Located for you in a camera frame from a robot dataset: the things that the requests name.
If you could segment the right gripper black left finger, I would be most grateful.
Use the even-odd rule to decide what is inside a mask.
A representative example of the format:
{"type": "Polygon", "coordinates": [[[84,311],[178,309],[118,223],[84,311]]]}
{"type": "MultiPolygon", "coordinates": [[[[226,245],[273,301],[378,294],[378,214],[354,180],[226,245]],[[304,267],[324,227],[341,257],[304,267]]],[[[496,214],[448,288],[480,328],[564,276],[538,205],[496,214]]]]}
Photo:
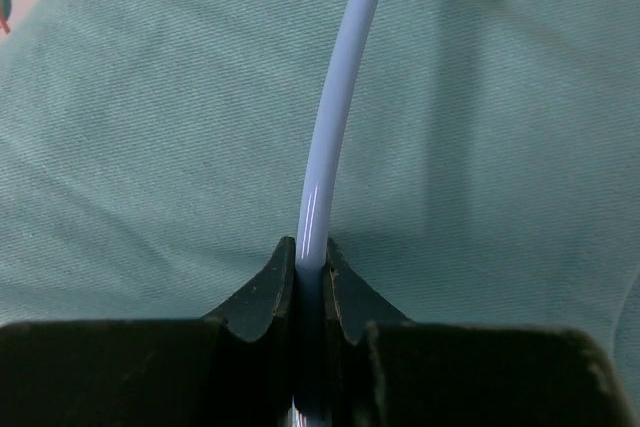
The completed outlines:
{"type": "Polygon", "coordinates": [[[1,330],[5,426],[280,426],[292,403],[294,241],[192,319],[16,322],[1,330]]]}

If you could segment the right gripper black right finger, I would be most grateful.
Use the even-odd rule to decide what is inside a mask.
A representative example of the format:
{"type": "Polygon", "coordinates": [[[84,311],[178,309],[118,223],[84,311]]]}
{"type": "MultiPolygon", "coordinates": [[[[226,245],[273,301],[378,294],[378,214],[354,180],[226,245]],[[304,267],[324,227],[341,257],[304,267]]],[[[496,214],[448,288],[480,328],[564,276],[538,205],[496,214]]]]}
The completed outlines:
{"type": "Polygon", "coordinates": [[[418,323],[335,243],[323,272],[332,426],[629,426],[606,353],[582,331],[418,323]]]}

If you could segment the blue plastic hanger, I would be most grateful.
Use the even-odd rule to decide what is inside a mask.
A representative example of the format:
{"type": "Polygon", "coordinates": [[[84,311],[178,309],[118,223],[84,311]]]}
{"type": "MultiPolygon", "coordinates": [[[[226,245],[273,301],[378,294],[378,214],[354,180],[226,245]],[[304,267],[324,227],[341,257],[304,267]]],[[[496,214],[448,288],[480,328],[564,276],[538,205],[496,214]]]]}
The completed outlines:
{"type": "Polygon", "coordinates": [[[293,422],[325,426],[323,269],[337,168],[354,88],[379,0],[348,0],[329,61],[309,149],[295,256],[293,422]]]}

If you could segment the light blue trousers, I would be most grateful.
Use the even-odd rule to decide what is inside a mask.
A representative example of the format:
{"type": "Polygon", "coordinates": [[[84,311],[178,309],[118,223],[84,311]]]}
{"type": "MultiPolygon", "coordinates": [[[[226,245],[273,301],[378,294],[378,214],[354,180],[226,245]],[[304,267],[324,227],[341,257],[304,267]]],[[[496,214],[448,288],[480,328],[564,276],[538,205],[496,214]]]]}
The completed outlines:
{"type": "MultiPolygon", "coordinates": [[[[347,1],[40,0],[1,45],[1,330],[199,318],[296,256],[347,1]]],[[[330,243],[415,322],[584,332],[637,425],[639,0],[379,0],[330,243]]]]}

